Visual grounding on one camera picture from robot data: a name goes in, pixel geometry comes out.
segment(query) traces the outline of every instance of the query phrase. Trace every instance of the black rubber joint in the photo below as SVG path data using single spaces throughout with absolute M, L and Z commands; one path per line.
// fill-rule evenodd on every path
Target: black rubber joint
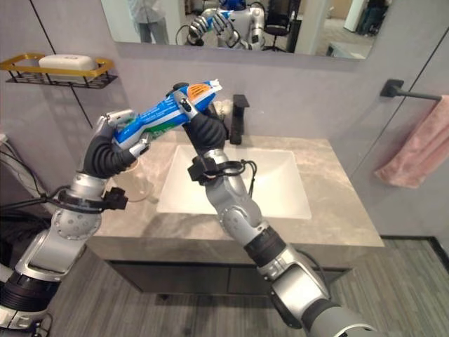
M 302 314 L 301 320 L 304 324 L 304 329 L 310 331 L 312 324 L 315 322 L 315 319 L 325 310 L 339 307 L 338 304 L 326 300 L 325 298 L 320 298 L 313 302 Z
M 225 146 L 227 132 L 225 125 L 219 119 L 199 113 L 183 127 L 199 155 Z
M 47 282 L 14 272 L 0 292 L 1 305 L 25 312 L 45 310 L 60 282 Z
M 258 267 L 266 265 L 277 257 L 286 247 L 286 243 L 271 227 L 263 230 L 244 248 Z
M 114 152 L 111 140 L 99 136 L 92 139 L 84 159 L 83 172 L 90 176 L 107 179 L 125 171 L 135 157 L 128 151 Z

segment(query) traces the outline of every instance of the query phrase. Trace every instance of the marble countertop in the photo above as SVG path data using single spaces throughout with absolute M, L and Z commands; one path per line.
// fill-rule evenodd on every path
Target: marble countertop
M 156 206 L 175 148 L 189 141 L 183 132 L 171 131 L 151 143 L 140 157 L 142 169 L 151 182 L 151 193 L 143 201 L 129 202 L 126 211 L 105 211 L 102 226 L 90 246 L 103 258 L 127 259 L 133 244 L 146 245 L 194 240 L 197 244 L 230 242 L 216 216 L 157 213 Z M 324 139 L 244 136 L 239 147 L 290 150 L 296 158 L 311 209 L 311 220 L 268 218 L 270 224 L 293 244 L 335 246 L 383 246 L 357 193 L 340 165 L 330 143 Z M 120 239 L 128 248 L 117 247 Z M 136 259 L 138 249 L 130 253 Z

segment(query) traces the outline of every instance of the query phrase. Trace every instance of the soap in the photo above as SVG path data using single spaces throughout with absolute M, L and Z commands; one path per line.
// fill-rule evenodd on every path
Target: soap
M 68 54 L 56 54 L 48 55 L 39 60 L 39 66 L 42 68 L 58 68 L 67 70 L 94 70 L 96 68 L 95 61 L 84 55 L 68 55 Z M 77 75 L 59 75 L 49 74 L 52 81 L 70 81 L 74 83 L 85 83 L 83 77 Z M 92 80 L 92 77 L 86 77 L 88 81 Z

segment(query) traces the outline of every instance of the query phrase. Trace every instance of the mirror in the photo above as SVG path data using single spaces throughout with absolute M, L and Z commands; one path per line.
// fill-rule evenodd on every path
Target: mirror
M 364 59 L 391 1 L 102 0 L 102 5 L 117 42 Z

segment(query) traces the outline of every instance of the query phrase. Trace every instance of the faucet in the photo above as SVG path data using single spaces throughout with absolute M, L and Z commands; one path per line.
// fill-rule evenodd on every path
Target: faucet
M 245 95 L 233 95 L 233 106 L 232 106 L 232 122 L 231 122 L 231 135 L 229 136 L 229 142 L 231 144 L 240 145 L 241 135 L 245 130 L 243 122 L 243 114 L 245 108 L 249 107 L 249 103 L 246 100 Z

